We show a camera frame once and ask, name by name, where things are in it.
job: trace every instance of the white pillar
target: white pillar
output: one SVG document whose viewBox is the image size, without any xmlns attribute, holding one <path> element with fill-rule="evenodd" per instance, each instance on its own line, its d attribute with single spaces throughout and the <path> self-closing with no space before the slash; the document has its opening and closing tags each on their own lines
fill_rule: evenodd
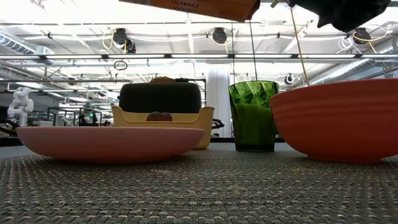
<svg viewBox="0 0 398 224">
<path fill-rule="evenodd" d="M 211 134 L 219 134 L 221 138 L 231 137 L 231 106 L 229 104 L 229 66 L 209 65 L 207 74 L 207 106 L 215 108 L 214 119 L 225 125 L 214 129 Z"/>
</svg>

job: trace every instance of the green glass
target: green glass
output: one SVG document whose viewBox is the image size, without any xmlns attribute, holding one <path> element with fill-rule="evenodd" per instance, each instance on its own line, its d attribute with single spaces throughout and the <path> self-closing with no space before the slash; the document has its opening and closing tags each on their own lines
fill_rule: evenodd
<svg viewBox="0 0 398 224">
<path fill-rule="evenodd" d="M 242 82 L 229 87 L 237 151 L 275 151 L 275 123 L 269 100 L 278 90 L 279 85 L 270 81 Z"/>
</svg>

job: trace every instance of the pink plate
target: pink plate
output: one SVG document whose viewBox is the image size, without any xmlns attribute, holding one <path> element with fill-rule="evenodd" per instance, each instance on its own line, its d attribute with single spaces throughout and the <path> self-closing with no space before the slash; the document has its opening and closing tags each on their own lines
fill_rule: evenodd
<svg viewBox="0 0 398 224">
<path fill-rule="evenodd" d="M 205 130 L 190 128 L 17 128 L 31 151 L 56 159 L 90 162 L 148 162 L 194 149 Z"/>
</svg>

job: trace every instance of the white robot figure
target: white robot figure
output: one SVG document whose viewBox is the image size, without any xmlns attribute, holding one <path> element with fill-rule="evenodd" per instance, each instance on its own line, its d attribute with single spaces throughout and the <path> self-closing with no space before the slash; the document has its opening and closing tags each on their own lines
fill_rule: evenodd
<svg viewBox="0 0 398 224">
<path fill-rule="evenodd" d="M 8 117 L 13 122 L 16 122 L 16 115 L 18 116 L 18 125 L 21 127 L 26 126 L 27 114 L 34 108 L 33 100 L 28 97 L 29 93 L 30 88 L 18 88 L 7 111 Z"/>
</svg>

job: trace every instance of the ceiling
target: ceiling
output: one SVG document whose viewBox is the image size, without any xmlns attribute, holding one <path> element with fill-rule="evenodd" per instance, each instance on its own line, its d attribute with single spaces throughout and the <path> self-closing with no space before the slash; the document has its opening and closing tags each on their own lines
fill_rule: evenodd
<svg viewBox="0 0 398 224">
<path fill-rule="evenodd" d="M 278 4 L 276 8 L 271 8 L 269 3 L 262 3 L 251 22 L 236 23 L 117 0 L 43 0 L 41 4 L 44 8 L 38 6 L 38 2 L 39 0 L 0 0 L 0 30 L 28 43 L 45 46 L 57 55 L 120 54 L 123 52 L 122 49 L 115 46 L 111 49 L 106 48 L 111 44 L 109 38 L 116 28 L 127 30 L 128 36 L 136 44 L 138 54 L 252 54 L 253 49 L 256 54 L 298 53 L 290 9 L 286 4 Z M 398 31 L 397 13 L 398 8 L 389 7 L 384 14 L 363 25 L 373 39 L 385 36 L 373 42 L 375 46 L 395 36 Z M 295 7 L 294 15 L 301 48 L 305 54 L 356 54 L 371 50 L 368 44 L 343 43 L 347 34 L 330 25 L 318 29 L 317 15 L 312 12 Z M 228 45 L 218 45 L 213 41 L 211 33 L 215 27 L 224 28 L 228 35 Z M 0 46 L 0 55 L 16 53 Z M 46 72 L 47 75 L 53 74 L 53 80 L 72 77 L 77 80 L 100 80 L 114 78 L 115 74 L 118 74 L 118 78 L 132 82 L 148 82 L 156 75 L 203 78 L 207 74 L 209 63 L 220 63 L 210 60 L 137 59 L 126 60 L 129 67 L 118 72 L 113 68 L 113 62 L 57 60 L 55 65 L 47 68 L 44 64 L 35 62 L 12 60 L 7 63 L 43 77 Z M 67 66 L 79 63 L 82 66 Z M 250 77 L 255 75 L 253 61 L 238 61 L 233 64 L 227 60 L 222 63 L 231 65 L 231 74 Z M 309 62 L 305 63 L 305 69 L 316 74 L 337 64 L 339 61 Z M 286 74 L 300 75 L 303 72 L 298 60 L 289 63 L 258 62 L 256 68 L 259 79 L 273 80 L 282 86 Z M 59 83 L 56 87 L 81 90 L 93 86 L 120 89 L 122 85 L 120 82 L 84 85 L 78 83 L 75 86 Z"/>
</svg>

